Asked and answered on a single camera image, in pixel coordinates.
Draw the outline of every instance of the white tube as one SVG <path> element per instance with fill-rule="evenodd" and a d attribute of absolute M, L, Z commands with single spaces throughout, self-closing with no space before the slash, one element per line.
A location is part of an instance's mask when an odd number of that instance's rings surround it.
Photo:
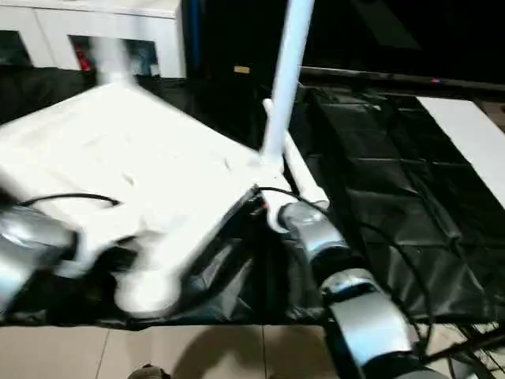
<path fill-rule="evenodd" d="M 267 112 L 267 116 L 270 117 L 274 107 L 271 99 L 263 100 L 263 106 Z M 326 193 L 317 185 L 316 180 L 312 176 L 312 173 L 307 167 L 307 164 L 288 131 L 286 131 L 285 148 L 286 162 L 293 175 L 294 182 L 297 185 L 300 195 L 312 203 L 325 201 L 327 205 L 329 205 Z"/>
<path fill-rule="evenodd" d="M 279 171 L 282 170 L 282 152 L 297 92 L 313 6 L 314 0 L 290 0 L 287 6 L 272 92 L 275 108 L 268 118 L 261 148 L 264 163 L 275 165 Z"/>

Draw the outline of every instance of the tile floor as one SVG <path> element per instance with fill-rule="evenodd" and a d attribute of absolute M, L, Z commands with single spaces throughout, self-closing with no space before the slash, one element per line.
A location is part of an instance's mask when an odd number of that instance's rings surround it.
<path fill-rule="evenodd" d="M 460 337 L 437 328 L 431 350 Z M 0 328 L 0 377 L 126 379 L 150 362 L 174 379 L 325 379 L 335 377 L 321 328 L 166 327 Z M 448 374 L 447 364 L 433 368 Z"/>

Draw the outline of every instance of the black plastic sheet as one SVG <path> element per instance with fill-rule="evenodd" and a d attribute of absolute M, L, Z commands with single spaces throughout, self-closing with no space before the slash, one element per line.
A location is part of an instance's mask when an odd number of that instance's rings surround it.
<path fill-rule="evenodd" d="M 220 133 L 258 148 L 264 90 L 241 84 L 139 78 L 139 84 Z M 57 69 L 0 72 L 0 120 L 8 122 L 94 85 L 92 75 Z M 505 211 L 450 139 L 413 97 L 309 88 L 291 132 L 331 198 L 335 221 L 371 259 L 410 312 L 425 320 L 424 299 L 399 254 L 370 223 L 409 254 L 432 294 L 438 321 L 505 319 L 500 273 Z M 2 204 L 9 202 L 0 197 Z M 107 252 L 80 280 L 45 274 L 2 325 L 316 324 L 320 300 L 306 270 L 265 222 L 251 197 L 184 275 L 177 308 L 136 320 L 114 304 L 121 254 Z"/>

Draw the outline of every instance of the black cable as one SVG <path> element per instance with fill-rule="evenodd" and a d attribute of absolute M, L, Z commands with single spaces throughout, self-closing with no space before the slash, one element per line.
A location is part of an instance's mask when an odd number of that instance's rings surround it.
<path fill-rule="evenodd" d="M 291 196 L 291 197 L 294 197 L 295 199 L 297 199 L 298 201 L 301 201 L 302 203 L 305 203 L 307 204 L 309 207 L 311 208 L 314 208 L 315 210 L 323 213 L 324 215 L 327 216 L 327 211 L 325 211 L 324 209 L 322 209 L 321 207 L 311 203 L 310 201 L 308 201 L 307 199 L 304 199 L 303 197 L 301 197 L 300 195 L 297 195 L 295 194 L 294 192 L 291 192 L 291 191 L 287 191 L 285 189 L 280 189 L 280 188 L 275 188 L 275 187 L 257 187 L 256 188 L 256 191 L 257 192 L 261 192 L 261 191 L 270 191 L 270 192 L 279 192 L 279 193 L 284 193 L 285 195 L 288 195 L 288 196 Z"/>
<path fill-rule="evenodd" d="M 410 257 L 405 253 L 405 251 L 403 251 L 403 249 L 399 246 L 399 244 L 396 243 L 390 235 L 388 235 L 387 233 L 385 233 L 384 231 L 382 231 L 378 227 L 374 227 L 373 225 L 371 225 L 369 223 L 360 222 L 360 226 L 364 227 L 366 229 L 369 229 L 371 231 L 374 231 L 375 233 L 380 235 L 383 239 L 385 239 L 389 246 L 394 247 L 396 249 L 396 251 L 398 251 L 398 253 L 402 257 L 405 264 L 409 267 L 410 271 L 412 272 L 412 274 L 414 276 L 414 279 L 416 280 L 417 284 L 419 285 L 419 288 L 421 289 L 421 293 L 423 294 L 423 297 L 425 298 L 425 309 L 426 309 L 426 314 L 428 315 L 428 331 L 426 332 L 425 340 L 422 344 L 422 349 L 421 349 L 421 351 L 423 351 L 423 354 L 426 355 L 426 352 L 428 350 L 429 341 L 432 338 L 433 325 L 435 324 L 435 315 L 433 314 L 431 295 L 429 293 L 428 286 L 426 285 L 425 281 L 423 280 L 416 265 L 412 262 Z"/>
<path fill-rule="evenodd" d="M 285 195 L 291 196 L 291 197 L 297 199 L 298 201 L 301 201 L 302 203 L 307 204 L 309 207 L 314 208 L 315 210 L 317 210 L 317 211 L 323 213 L 325 216 L 327 216 L 327 211 L 325 211 L 321 207 L 311 203 L 310 201 L 304 199 L 300 195 L 297 195 L 291 191 L 288 191 L 285 189 L 280 189 L 280 188 L 275 188 L 275 187 L 257 187 L 256 190 L 258 192 L 271 191 L 271 192 L 284 193 Z M 432 302 L 431 302 L 431 297 L 430 297 L 430 294 L 428 291 L 428 287 L 426 286 L 424 280 L 422 279 L 421 274 L 419 274 L 417 267 L 413 264 L 412 260 L 410 260 L 410 257 L 408 257 L 405 254 L 405 252 L 402 250 L 402 248 L 395 241 L 393 241 L 393 238 L 389 237 L 386 233 L 384 233 L 379 228 L 374 227 L 373 225 L 369 225 L 367 223 L 361 223 L 361 226 L 367 227 L 371 230 L 374 230 L 377 234 L 381 235 L 384 239 L 386 239 L 388 241 L 388 243 L 399 252 L 400 256 L 403 258 L 406 265 L 409 266 L 410 270 L 412 271 L 415 280 L 418 282 L 418 285 L 421 288 L 421 292 L 423 293 L 423 296 L 425 298 L 425 308 L 426 308 L 426 313 L 428 314 L 428 331 L 426 332 L 426 336 L 424 338 L 422 337 L 421 331 L 420 331 L 417 323 L 414 321 L 412 315 L 407 311 L 405 306 L 403 306 L 400 298 L 396 295 L 396 293 L 394 293 L 393 289 L 389 285 L 387 285 L 386 283 L 382 283 L 382 284 L 380 283 L 380 286 L 382 288 L 384 288 L 387 292 L 389 292 L 389 295 L 391 296 L 391 301 L 393 301 L 396 304 L 396 306 L 400 309 L 400 311 L 402 311 L 402 313 L 405 315 L 407 321 L 413 326 L 414 331 L 417 334 L 417 338 L 419 339 L 419 341 L 421 343 L 421 353 L 423 355 L 426 355 L 429 340 L 431 339 L 431 336 L 432 336 L 433 324 L 435 323 L 435 317 L 433 316 Z"/>
<path fill-rule="evenodd" d="M 33 199 L 30 199 L 30 200 L 21 201 L 21 202 L 17 203 L 17 205 L 19 205 L 21 207 L 30 207 L 39 201 L 47 201 L 47 200 L 63 199 L 63 198 L 82 198 L 82 199 L 103 200 L 103 201 L 109 201 L 112 204 L 112 206 L 121 204 L 121 202 L 118 200 L 115 200 L 115 199 L 112 199 L 110 197 L 103 196 L 103 195 L 96 195 L 93 193 L 59 193 L 59 194 L 49 195 L 49 196 L 34 197 Z"/>

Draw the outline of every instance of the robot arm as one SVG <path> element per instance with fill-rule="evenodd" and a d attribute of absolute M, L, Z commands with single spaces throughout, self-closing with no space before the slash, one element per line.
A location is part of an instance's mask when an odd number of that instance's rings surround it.
<path fill-rule="evenodd" d="M 441 379 L 413 353 L 408 324 L 333 223 L 297 202 L 279 213 L 298 240 L 325 307 L 327 347 L 340 377 Z"/>

